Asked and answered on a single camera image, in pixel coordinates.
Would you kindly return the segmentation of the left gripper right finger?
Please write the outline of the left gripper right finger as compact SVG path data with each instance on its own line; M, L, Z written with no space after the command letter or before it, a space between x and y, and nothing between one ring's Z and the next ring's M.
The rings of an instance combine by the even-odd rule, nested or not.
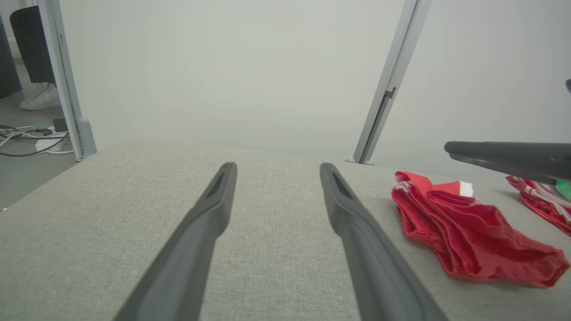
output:
M320 165L327 215L341 238L364 321L445 321L432 295L332 163Z

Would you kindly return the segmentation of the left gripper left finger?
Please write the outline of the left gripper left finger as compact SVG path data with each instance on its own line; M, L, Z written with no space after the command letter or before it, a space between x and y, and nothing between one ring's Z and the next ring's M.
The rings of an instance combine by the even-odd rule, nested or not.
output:
M137 283L116 321L199 319L216 240L230 221L236 179L236 163L224 163Z

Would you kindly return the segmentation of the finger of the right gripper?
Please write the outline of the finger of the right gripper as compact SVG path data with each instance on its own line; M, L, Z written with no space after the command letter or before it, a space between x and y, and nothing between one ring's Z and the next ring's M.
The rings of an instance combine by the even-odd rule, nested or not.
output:
M496 171L568 173L571 169L570 144L450 141L444 150L455 160Z
M500 163L493 163L479 159L467 158L465 156L460 156L455 154L449 154L449 156L451 157L451 159L457 160L459 162L469 163L495 172L505 173L507 175L520 177L522 179L530 181L538 181L539 183L547 185L557 184L555 179L553 179L552 177L547 177L542 173L532 172L530 170L522 170L513 166L502 165Z

